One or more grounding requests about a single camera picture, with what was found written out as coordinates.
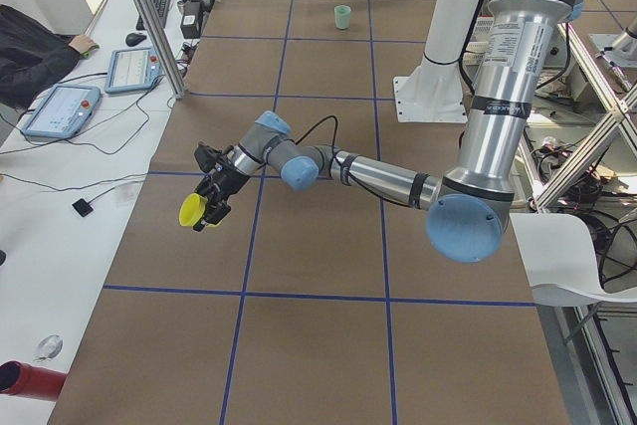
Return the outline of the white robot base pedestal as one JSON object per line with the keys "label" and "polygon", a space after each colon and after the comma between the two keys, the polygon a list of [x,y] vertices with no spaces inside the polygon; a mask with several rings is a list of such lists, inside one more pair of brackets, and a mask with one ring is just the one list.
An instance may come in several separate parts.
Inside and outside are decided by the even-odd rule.
{"label": "white robot base pedestal", "polygon": [[465,39],[479,0],[436,0],[420,65],[393,79],[400,122],[464,123],[459,71]]}

